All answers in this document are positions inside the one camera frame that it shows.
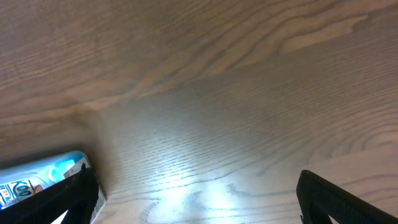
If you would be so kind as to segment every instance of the wooden surface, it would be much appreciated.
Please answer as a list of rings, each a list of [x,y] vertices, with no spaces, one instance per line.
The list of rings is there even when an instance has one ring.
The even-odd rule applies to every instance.
[[[97,223],[300,223],[302,169],[398,215],[395,1],[2,5],[0,167],[84,151]]]

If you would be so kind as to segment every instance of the wood grain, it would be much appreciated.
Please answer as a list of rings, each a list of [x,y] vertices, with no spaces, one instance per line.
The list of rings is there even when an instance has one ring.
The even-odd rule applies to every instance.
[[[302,169],[398,215],[394,1],[3,4],[0,167],[84,151],[98,223],[299,223]]]
[[[388,21],[395,3],[5,0],[0,119],[162,92]]]

